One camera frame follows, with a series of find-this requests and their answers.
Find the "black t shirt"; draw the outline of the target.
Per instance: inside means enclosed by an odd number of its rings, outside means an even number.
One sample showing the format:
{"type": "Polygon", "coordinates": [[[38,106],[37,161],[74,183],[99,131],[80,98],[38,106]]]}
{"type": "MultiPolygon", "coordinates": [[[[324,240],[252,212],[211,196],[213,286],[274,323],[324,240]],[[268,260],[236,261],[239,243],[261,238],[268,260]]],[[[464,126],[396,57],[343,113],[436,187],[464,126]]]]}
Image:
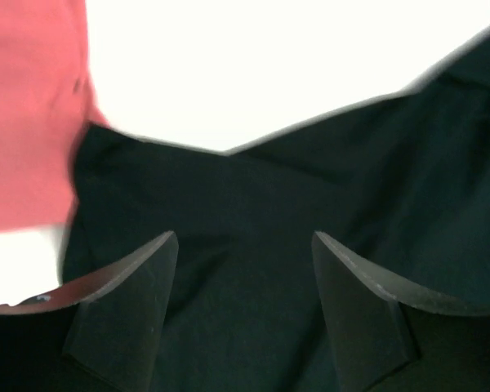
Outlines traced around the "black t shirt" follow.
{"type": "Polygon", "coordinates": [[[315,233],[490,305],[490,34],[409,95],[228,156],[90,125],[73,180],[65,281],[179,243],[146,391],[339,391],[315,233]]]}

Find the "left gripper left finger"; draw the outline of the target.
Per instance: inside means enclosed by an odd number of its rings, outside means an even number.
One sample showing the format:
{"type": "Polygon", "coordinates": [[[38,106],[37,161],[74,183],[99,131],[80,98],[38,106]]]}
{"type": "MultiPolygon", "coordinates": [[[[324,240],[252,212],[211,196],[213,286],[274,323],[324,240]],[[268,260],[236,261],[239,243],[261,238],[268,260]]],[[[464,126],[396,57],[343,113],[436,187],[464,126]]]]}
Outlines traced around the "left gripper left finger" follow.
{"type": "Polygon", "coordinates": [[[0,305],[0,392],[146,391],[177,253],[166,232],[55,290],[0,305]]]}

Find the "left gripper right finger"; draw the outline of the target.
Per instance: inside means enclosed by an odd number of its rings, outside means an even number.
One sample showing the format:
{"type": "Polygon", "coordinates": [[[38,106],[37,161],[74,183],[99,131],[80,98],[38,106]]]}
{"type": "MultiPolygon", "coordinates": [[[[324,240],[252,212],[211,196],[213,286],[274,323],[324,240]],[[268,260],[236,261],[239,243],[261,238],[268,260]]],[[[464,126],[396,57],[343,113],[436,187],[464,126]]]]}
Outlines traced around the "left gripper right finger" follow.
{"type": "Polygon", "coordinates": [[[490,391],[490,305],[415,283],[323,232],[314,272],[342,391],[490,391]]]}

